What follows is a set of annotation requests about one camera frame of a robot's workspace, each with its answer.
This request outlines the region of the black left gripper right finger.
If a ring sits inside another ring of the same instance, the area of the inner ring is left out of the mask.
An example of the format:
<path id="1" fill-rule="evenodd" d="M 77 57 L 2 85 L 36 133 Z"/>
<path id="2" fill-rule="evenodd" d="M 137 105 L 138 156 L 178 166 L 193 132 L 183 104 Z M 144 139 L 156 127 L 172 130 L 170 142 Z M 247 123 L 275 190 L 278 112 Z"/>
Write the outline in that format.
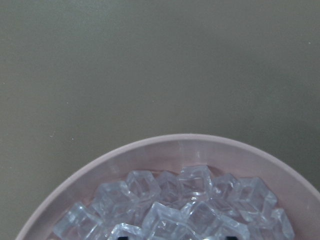
<path id="1" fill-rule="evenodd" d="M 236 240 L 236 236 L 226 236 L 225 240 Z"/>

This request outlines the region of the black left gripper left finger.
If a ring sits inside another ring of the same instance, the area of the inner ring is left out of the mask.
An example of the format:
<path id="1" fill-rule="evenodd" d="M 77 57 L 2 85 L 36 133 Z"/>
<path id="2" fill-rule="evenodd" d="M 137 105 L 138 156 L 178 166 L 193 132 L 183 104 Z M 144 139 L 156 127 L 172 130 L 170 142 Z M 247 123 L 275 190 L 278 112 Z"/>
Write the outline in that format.
<path id="1" fill-rule="evenodd" d="M 120 236 L 118 237 L 118 240 L 129 240 L 128 236 Z"/>

